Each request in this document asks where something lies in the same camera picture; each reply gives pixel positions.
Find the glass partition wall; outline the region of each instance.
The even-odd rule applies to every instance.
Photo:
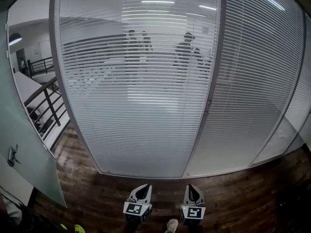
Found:
[[[214,175],[304,142],[310,20],[294,0],[51,0],[50,25],[100,173]]]

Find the metal frame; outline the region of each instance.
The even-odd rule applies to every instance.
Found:
[[[260,153],[263,151],[263,149],[266,147],[266,145],[269,143],[269,141],[271,140],[271,138],[272,138],[273,135],[275,134],[277,128],[279,127],[279,125],[281,124],[283,118],[285,117],[285,114],[286,114],[286,112],[287,112],[287,110],[288,110],[288,107],[289,107],[290,104],[291,104],[291,101],[292,101],[292,99],[293,99],[295,90],[296,90],[296,88],[297,88],[297,84],[298,84],[299,77],[300,77],[300,73],[301,73],[301,69],[302,69],[303,59],[304,59],[304,56],[305,56],[305,47],[306,47],[306,14],[305,14],[305,12],[303,11],[302,8],[300,8],[300,9],[301,9],[301,12],[302,12],[302,20],[303,20],[303,38],[302,38],[303,43],[302,43],[302,51],[301,51],[301,56],[300,56],[299,70],[298,70],[298,72],[297,72],[297,74],[296,74],[295,82],[294,82],[294,84],[293,84],[293,86],[292,86],[290,95],[289,95],[289,97],[288,97],[288,99],[287,99],[287,102],[286,102],[286,104],[285,104],[285,106],[284,106],[284,108],[283,108],[283,110],[282,110],[282,112],[281,112],[281,115],[280,115],[278,121],[276,122],[274,128],[271,130],[271,132],[270,132],[269,136],[267,137],[265,143],[263,144],[261,150],[258,152],[258,154],[255,156],[255,158],[254,158],[254,159],[251,161],[251,163],[248,165],[249,167],[255,165],[255,164],[254,164],[254,161],[255,161],[256,158],[260,155]],[[285,153],[285,151],[283,151],[283,152],[282,152],[281,154],[279,154],[279,155],[276,155],[276,156],[273,156],[273,157],[267,159],[267,162],[270,161],[270,160],[276,159],[276,157],[282,156],[284,153]]]
[[[207,116],[209,114],[209,109],[210,109],[210,106],[212,104],[214,91],[215,91],[215,87],[216,87],[216,83],[217,83],[220,61],[221,61],[222,52],[223,52],[224,36],[225,36],[226,0],[220,0],[220,7],[221,7],[221,9],[220,9],[220,19],[219,19],[219,33],[218,33],[218,40],[217,40],[218,42],[216,43],[216,45],[218,44],[218,46],[217,46],[217,52],[216,52],[216,58],[215,58],[215,64],[214,64],[212,79],[210,81],[210,88],[209,88],[209,93],[208,93],[208,97],[207,97],[207,102],[206,102],[206,106],[205,106],[203,116],[201,118],[201,125],[199,127],[199,130],[198,130],[198,133],[197,133],[197,136],[196,136],[190,157],[187,161],[187,164],[185,166],[182,177],[185,177],[185,175],[187,176],[187,174],[185,174],[185,172],[186,172],[188,163],[191,161],[194,154],[196,153],[197,146],[199,144],[199,140],[201,139],[202,132],[203,132],[203,129],[204,129],[204,126],[206,123],[206,119],[207,119]]]
[[[55,74],[57,77],[57,81],[58,81],[58,86],[59,89],[61,91],[62,97],[63,97],[63,101],[65,104],[65,107],[67,109],[67,113],[68,116],[73,124],[73,127],[75,129],[75,131],[77,132],[77,135],[79,137],[79,140],[82,142],[83,147],[85,148],[89,158],[92,160],[92,162],[94,163],[95,168],[97,169],[97,171],[99,173],[102,173],[102,171],[99,168],[99,165],[97,164],[96,160],[94,159],[93,155],[91,154],[91,152],[89,151],[89,148],[81,134],[80,128],[75,120],[75,117],[73,115],[72,109],[71,109],[71,105],[70,102],[67,98],[67,94],[66,94],[66,89],[63,83],[63,79],[62,79],[62,74],[61,74],[61,70],[59,67],[59,62],[58,62],[58,55],[57,55],[57,49],[56,49],[56,38],[55,38],[55,27],[54,27],[54,23],[58,23],[59,25],[59,21],[55,21],[55,14],[54,14],[54,7],[55,5],[55,0],[50,0],[50,6],[49,6],[49,28],[50,28],[50,43],[51,43],[51,51],[52,51],[52,58],[53,58],[53,63],[54,63],[54,70],[55,70]]]

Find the door handle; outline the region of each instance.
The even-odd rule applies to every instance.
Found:
[[[18,159],[15,157],[17,153],[18,145],[16,144],[16,149],[13,147],[10,147],[10,152],[9,152],[9,158],[8,158],[8,164],[9,166],[13,167],[15,162],[20,163]]]

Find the white shoe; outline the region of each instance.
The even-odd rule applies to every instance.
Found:
[[[167,230],[165,233],[175,233],[178,227],[178,220],[177,219],[170,219],[170,221],[166,224]]]

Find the dark wood floor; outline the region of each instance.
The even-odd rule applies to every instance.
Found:
[[[113,233],[124,224],[122,209],[131,190],[153,185],[153,214],[137,232],[163,232],[170,218],[179,219],[179,206],[188,183],[203,190],[207,233],[299,232],[292,215],[284,213],[279,199],[311,177],[311,159],[302,149],[273,162],[236,173],[191,180],[143,180],[97,173],[71,125],[56,145],[55,156],[67,209],[44,195],[36,198],[34,210],[69,232],[80,224],[86,233]],[[187,232],[179,224],[177,233]]]

